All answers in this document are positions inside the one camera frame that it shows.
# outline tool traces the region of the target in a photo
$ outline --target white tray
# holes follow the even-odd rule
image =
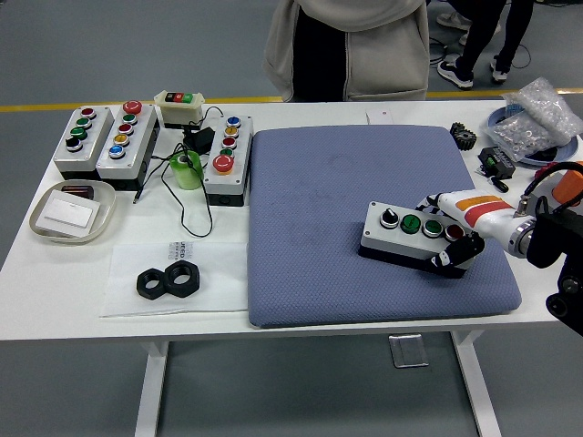
[[[99,202],[101,206],[97,212],[93,226],[91,226],[91,231],[84,237],[65,237],[56,232],[51,232],[49,230],[44,230],[36,226],[36,221],[40,216],[41,211],[45,207],[46,201],[54,189],[60,190],[64,186],[90,186],[94,189],[94,198],[96,202]],[[56,243],[66,243],[66,244],[81,244],[86,243],[95,237],[97,237],[105,227],[107,226],[111,214],[116,206],[116,191],[109,184],[101,182],[98,180],[83,180],[83,179],[70,179],[59,182],[53,187],[49,188],[43,197],[38,201],[33,210],[30,218],[28,219],[28,225],[39,237],[43,239],[49,239]]]

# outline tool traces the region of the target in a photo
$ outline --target white table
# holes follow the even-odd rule
[[[481,132],[487,117],[501,107],[497,101],[379,102],[334,104],[220,105],[229,114],[252,116],[254,130],[279,127],[367,124],[367,111],[389,110],[395,124],[441,126],[454,122],[479,135],[474,149],[463,152],[465,164],[477,188],[496,193],[512,205],[532,180],[533,170],[518,168],[509,181],[510,191],[500,194],[486,178],[475,173],[477,154],[490,145]],[[216,122],[218,111],[209,112]],[[167,155],[180,141],[178,131],[162,129],[155,154]],[[583,159],[579,150],[573,160]],[[500,435],[486,385],[479,368],[473,341],[486,329],[544,325],[557,322],[548,312],[545,299],[556,292],[562,259],[549,269],[539,270],[524,259],[509,258],[522,293],[521,306],[511,313],[466,319],[409,320],[355,323],[261,330],[249,324],[247,312],[187,313],[130,318],[99,318],[107,284],[112,248],[117,244],[168,243],[191,237],[179,225],[179,207],[159,178],[148,183],[140,202],[132,204],[133,192],[118,192],[118,205],[97,239],[83,246],[67,246],[40,239],[28,227],[28,216],[42,194],[61,181],[50,163],[26,218],[0,272],[0,340],[129,340],[148,349],[148,365],[138,413],[136,435],[154,435],[164,378],[168,342],[175,340],[222,339],[235,336],[312,336],[335,334],[406,333],[452,331],[464,373],[478,430],[482,435]],[[189,202],[186,220],[195,232],[208,225],[200,190],[182,192]],[[248,207],[213,207],[215,228],[205,241],[246,242]]]

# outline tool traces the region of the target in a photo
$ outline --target table leg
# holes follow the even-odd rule
[[[148,351],[142,397],[139,402],[136,437],[154,437],[158,427],[164,373],[168,357],[168,341],[141,343]]]
[[[474,349],[474,341],[482,335],[482,332],[484,331],[472,330],[464,334],[460,331],[452,331],[452,339],[457,360],[464,375],[465,388],[474,411],[478,433],[481,437],[501,437],[494,407]]]

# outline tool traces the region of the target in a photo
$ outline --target green roll of tape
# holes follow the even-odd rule
[[[182,189],[200,188],[201,180],[204,177],[200,157],[196,152],[189,150],[189,159],[196,172],[189,167],[188,160],[184,153],[179,153],[170,160],[170,168],[174,173],[174,178]]]

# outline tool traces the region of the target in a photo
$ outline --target jacket hood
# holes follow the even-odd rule
[[[296,0],[306,15],[343,32],[361,32],[400,20],[425,0]]]

